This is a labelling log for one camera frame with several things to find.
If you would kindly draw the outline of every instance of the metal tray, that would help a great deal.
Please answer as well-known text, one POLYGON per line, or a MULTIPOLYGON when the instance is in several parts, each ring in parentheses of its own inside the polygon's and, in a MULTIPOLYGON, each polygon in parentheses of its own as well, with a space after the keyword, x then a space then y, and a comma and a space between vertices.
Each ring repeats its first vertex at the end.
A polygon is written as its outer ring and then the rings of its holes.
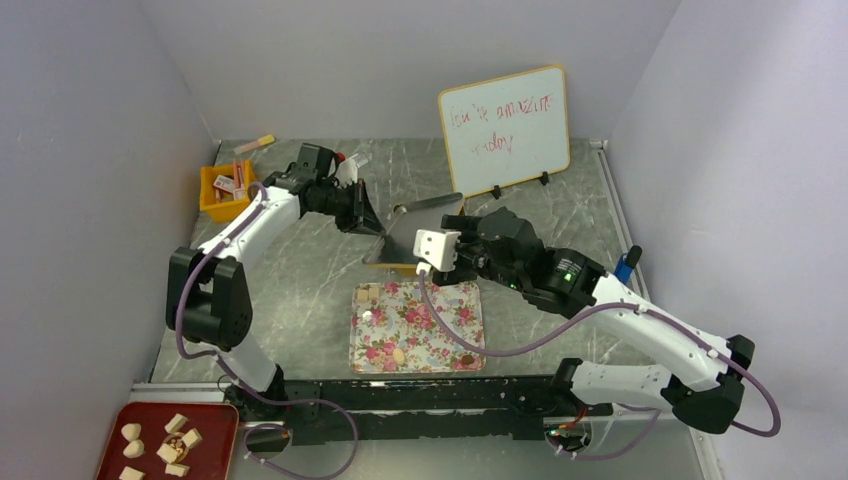
POLYGON ((421 228, 440 231, 442 216, 458 215, 464 202, 461 193, 450 193, 395 206, 386 234, 368 249, 362 263, 384 268, 415 267, 418 264, 418 258, 412 254, 415 233, 421 228))

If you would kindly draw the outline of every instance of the red tray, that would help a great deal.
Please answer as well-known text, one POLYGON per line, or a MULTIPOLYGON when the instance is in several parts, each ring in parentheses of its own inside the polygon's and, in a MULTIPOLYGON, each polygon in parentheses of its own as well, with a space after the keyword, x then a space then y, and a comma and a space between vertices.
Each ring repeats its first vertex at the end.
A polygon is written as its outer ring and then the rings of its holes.
POLYGON ((180 432, 187 433, 196 428, 203 437, 203 441, 177 461, 190 467, 188 475, 183 478, 225 480, 238 428, 238 411, 235 407, 220 403, 146 402, 130 403, 118 413, 100 461, 97 480, 117 480, 127 466, 144 472, 144 480, 180 478, 165 475, 165 461, 156 455, 159 446, 169 437, 165 425, 177 413, 188 417, 180 432), (144 454, 138 458, 124 456, 124 448, 129 442, 121 435, 121 428, 128 423, 141 425, 139 438, 144 443, 144 454))

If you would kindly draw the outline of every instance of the whiteboard frame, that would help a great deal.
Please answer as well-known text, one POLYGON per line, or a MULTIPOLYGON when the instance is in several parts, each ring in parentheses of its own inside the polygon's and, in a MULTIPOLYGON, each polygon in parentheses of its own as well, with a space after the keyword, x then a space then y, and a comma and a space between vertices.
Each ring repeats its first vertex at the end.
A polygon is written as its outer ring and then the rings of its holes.
MULTIPOLYGON (((450 145, 448 143, 448 129, 447 129, 447 125, 445 125, 445 115, 444 115, 444 112, 442 111, 442 96, 444 96, 445 94, 451 93, 451 92, 455 92, 457 90, 463 90, 463 89, 466 89, 466 88, 477 87, 477 86, 480 86, 480 85, 485 85, 487 83, 499 82, 501 80, 506 80, 508 78, 520 77, 520 76, 523 76, 523 75, 529 75, 529 74, 543 72, 545 70, 551 70, 551 69, 557 69, 562 74, 562 103, 563 103, 562 106, 563 106, 563 110, 565 111, 565 141, 568 144, 568 158, 567 158, 567 162, 566 162, 564 167, 562 167, 559 170, 549 170, 547 173, 550 175, 552 173, 562 172, 563 170, 566 170, 569 166, 571 166, 571 137, 568 136, 568 126, 570 125, 571 122, 569 122, 569 120, 568 120, 568 93, 567 93, 567 88, 565 88, 565 68, 560 64, 553 64, 553 65, 548 65, 547 67, 534 68, 533 70, 527 70, 526 72, 513 73, 511 75, 505 75, 503 77, 493 78, 491 80, 484 80, 482 82, 469 83, 468 85, 461 85, 459 87, 448 88, 447 90, 443 90, 439 94, 439 98, 438 98, 439 121, 442 122, 442 135, 445 138, 445 150, 447 151, 447 154, 448 154, 448 168, 450 168, 450 174, 451 174, 451 187, 453 188, 454 192, 456 192, 456 180, 454 179, 454 176, 453 176, 453 161, 451 160, 450 145)), ((462 195, 465 198, 474 197, 474 196, 477 196, 477 195, 482 195, 484 193, 489 193, 489 192, 493 191, 495 189, 495 186, 503 189, 504 187, 517 185, 519 183, 529 182, 531 180, 538 180, 538 179, 542 178, 542 176, 543 176, 542 174, 539 174, 535 177, 523 178, 521 180, 516 180, 516 181, 511 182, 511 183, 505 183, 503 185, 492 185, 491 188, 488 188, 486 190, 480 190, 479 192, 474 192, 474 193, 462 192, 462 195)))

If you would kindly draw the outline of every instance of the white wall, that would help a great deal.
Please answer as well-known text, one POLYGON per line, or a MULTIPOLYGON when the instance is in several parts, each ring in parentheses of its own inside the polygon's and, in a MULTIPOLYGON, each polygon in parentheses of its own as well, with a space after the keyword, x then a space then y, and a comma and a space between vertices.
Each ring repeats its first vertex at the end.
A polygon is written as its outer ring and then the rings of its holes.
POLYGON ((90 479, 212 141, 136 0, 0 4, 0 478, 90 479))
POLYGON ((142 0, 219 138, 441 136, 445 88, 550 63, 608 138, 679 0, 142 0))
MULTIPOLYGON (((753 339, 790 417, 774 441, 718 438, 729 478, 848 478, 824 462, 848 427, 846 42, 841 0, 684 1, 611 137, 652 295, 753 339)), ((763 404, 749 387, 742 417, 763 404)))

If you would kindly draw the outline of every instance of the handwritten red text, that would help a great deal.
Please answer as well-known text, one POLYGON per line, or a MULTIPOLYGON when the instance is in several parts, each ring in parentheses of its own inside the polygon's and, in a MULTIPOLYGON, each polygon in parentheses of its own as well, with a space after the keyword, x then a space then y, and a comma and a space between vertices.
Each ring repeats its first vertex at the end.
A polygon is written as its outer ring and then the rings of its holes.
POLYGON ((486 107, 478 107, 473 103, 471 104, 471 106, 474 107, 475 110, 477 110, 477 116, 480 117, 480 120, 483 120, 484 122, 489 121, 489 118, 486 116, 489 113, 489 110, 486 109, 486 107))
POLYGON ((551 109, 551 95, 544 97, 529 97, 515 102, 509 102, 506 105, 498 107, 498 118, 511 118, 515 115, 529 115, 537 112, 547 112, 551 109))
POLYGON ((471 121, 471 114, 468 112, 456 113, 451 109, 451 123, 454 127, 459 128, 471 121))
POLYGON ((512 140, 512 135, 507 137, 506 135, 498 135, 497 132, 492 132, 492 140, 477 145, 476 147, 472 148, 471 151, 476 153, 477 155, 502 150, 506 150, 507 153, 512 154, 512 140))

